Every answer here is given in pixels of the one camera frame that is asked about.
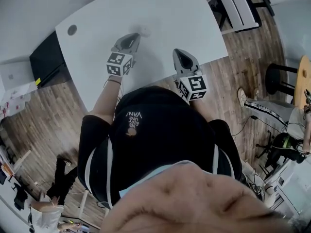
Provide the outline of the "person's left forearm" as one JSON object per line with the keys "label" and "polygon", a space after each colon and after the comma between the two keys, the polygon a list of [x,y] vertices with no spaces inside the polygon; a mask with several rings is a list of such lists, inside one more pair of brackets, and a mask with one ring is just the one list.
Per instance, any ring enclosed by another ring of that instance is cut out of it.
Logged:
{"label": "person's left forearm", "polygon": [[[122,82],[122,77],[118,76],[110,76],[108,79]],[[121,85],[118,83],[107,81],[93,110],[89,114],[101,118],[108,124],[112,124],[120,87]]]}

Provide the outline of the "light blue face mask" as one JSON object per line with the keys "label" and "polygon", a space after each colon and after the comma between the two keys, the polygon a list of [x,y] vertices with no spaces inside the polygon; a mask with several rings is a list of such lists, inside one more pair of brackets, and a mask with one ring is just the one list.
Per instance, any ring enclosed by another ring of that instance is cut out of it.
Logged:
{"label": "light blue face mask", "polygon": [[180,161],[155,169],[119,194],[121,198],[135,195],[138,198],[155,197],[157,200],[178,196],[189,197],[197,190],[208,187],[209,178],[213,175],[194,162]]}

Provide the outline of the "round wooden table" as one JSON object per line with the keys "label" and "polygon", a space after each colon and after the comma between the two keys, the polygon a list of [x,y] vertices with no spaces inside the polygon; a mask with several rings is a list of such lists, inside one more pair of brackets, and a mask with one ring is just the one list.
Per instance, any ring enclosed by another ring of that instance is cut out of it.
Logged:
{"label": "round wooden table", "polygon": [[311,61],[308,56],[302,56],[297,71],[294,89],[294,106],[303,109],[306,103],[305,90],[311,92]]}

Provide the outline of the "white slatted chair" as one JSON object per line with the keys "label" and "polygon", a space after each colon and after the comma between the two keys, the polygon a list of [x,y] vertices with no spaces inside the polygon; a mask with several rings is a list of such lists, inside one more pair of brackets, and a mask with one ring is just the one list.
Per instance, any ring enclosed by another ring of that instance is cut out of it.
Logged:
{"label": "white slatted chair", "polygon": [[221,34],[240,32],[259,27],[246,0],[220,0],[224,6],[232,28],[221,30]]}

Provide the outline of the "white desk with legs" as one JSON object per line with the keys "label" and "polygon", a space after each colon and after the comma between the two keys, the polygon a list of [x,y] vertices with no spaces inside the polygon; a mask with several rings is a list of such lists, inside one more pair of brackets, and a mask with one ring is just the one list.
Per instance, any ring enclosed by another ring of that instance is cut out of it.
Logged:
{"label": "white desk with legs", "polygon": [[88,191],[69,193],[66,202],[72,208],[65,207],[60,223],[81,223],[83,229],[70,230],[72,233],[99,233],[105,209],[97,205],[93,195]]}

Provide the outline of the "low black cabinet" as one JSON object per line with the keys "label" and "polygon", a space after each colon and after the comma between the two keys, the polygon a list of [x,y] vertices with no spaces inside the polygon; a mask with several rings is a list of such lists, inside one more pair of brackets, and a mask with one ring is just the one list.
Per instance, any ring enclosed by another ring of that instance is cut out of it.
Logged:
{"label": "low black cabinet", "polygon": [[37,88],[65,83],[70,79],[56,32],[51,33],[29,57]]}

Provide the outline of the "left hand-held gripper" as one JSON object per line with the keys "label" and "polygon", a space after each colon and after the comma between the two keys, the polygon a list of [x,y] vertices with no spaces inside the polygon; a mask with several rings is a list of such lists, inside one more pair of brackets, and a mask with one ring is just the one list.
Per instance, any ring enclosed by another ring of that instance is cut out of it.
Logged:
{"label": "left hand-held gripper", "polygon": [[127,75],[134,67],[135,56],[140,44],[140,34],[130,33],[119,38],[106,61],[106,69],[109,75],[122,77]]}

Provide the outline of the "white cartons with red labels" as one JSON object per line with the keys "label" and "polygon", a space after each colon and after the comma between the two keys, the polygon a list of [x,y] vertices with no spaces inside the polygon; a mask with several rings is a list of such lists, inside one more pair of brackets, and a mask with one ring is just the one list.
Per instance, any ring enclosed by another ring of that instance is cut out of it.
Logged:
{"label": "white cartons with red labels", "polygon": [[25,109],[25,105],[30,101],[30,84],[21,85],[7,90],[0,95],[0,120],[11,117]]}

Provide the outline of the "person's right forearm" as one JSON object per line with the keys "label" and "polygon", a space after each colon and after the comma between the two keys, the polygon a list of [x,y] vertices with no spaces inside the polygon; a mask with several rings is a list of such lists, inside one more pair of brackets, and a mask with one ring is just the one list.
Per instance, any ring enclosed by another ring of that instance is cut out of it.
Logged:
{"label": "person's right forearm", "polygon": [[215,112],[213,109],[207,105],[203,100],[192,100],[190,101],[190,106],[200,113],[207,122],[215,120]]}

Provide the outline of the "black star chair base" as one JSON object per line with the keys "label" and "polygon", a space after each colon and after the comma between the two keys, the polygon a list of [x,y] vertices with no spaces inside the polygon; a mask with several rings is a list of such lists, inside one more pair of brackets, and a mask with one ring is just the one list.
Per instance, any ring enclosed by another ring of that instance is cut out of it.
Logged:
{"label": "black star chair base", "polygon": [[269,134],[268,143],[265,146],[256,144],[257,148],[263,148],[263,152],[259,155],[256,154],[255,157],[259,159],[264,154],[268,154],[265,167],[271,166],[273,169],[275,169],[278,165],[277,162],[281,157],[280,151],[283,148],[285,141],[284,139],[288,136],[288,134],[279,133],[276,137],[274,137],[270,130],[268,130],[267,133]]}

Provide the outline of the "black printed t-shirt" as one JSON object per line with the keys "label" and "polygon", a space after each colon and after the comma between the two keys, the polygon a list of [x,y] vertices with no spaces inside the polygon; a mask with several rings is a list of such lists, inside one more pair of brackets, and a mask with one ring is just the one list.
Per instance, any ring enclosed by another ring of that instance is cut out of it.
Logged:
{"label": "black printed t-shirt", "polygon": [[173,91],[151,86],[125,95],[112,123],[83,118],[78,178],[108,206],[169,167],[187,163],[236,180],[242,175],[228,124],[206,121]]}

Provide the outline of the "black office chair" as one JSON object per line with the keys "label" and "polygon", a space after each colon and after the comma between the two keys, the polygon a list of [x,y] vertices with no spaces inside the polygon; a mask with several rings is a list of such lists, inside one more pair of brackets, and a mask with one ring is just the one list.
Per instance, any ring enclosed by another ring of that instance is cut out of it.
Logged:
{"label": "black office chair", "polygon": [[[251,0],[246,0],[246,1],[253,13],[253,16],[255,17],[255,21],[259,24],[259,27],[262,26],[262,21],[257,11],[258,8],[267,8],[271,16],[275,15],[271,7],[270,0],[262,0],[261,2],[252,2]],[[227,14],[225,12],[222,2],[220,0],[212,0],[211,2],[208,2],[208,3],[210,5],[212,12],[218,13],[221,15],[220,22],[219,22],[219,29],[223,31],[231,29],[232,24],[229,18],[227,17]]]}

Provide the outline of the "black round stool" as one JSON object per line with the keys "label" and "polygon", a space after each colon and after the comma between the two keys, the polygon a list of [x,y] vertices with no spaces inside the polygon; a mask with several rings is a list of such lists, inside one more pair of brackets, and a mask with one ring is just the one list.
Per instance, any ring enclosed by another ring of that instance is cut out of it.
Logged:
{"label": "black round stool", "polygon": [[295,86],[292,86],[288,83],[285,83],[281,80],[281,71],[291,72],[294,74],[298,73],[298,69],[277,65],[277,64],[270,64],[266,70],[265,74],[265,88],[266,91],[270,95],[274,95],[276,92],[281,92],[290,96],[294,96]]}

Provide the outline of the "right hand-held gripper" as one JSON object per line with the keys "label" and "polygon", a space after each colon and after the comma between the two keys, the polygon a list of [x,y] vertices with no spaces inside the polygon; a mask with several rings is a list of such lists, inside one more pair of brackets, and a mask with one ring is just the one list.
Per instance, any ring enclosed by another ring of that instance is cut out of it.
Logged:
{"label": "right hand-held gripper", "polygon": [[182,49],[173,50],[173,63],[177,72],[176,86],[185,101],[202,99],[207,92],[206,75],[197,59]]}

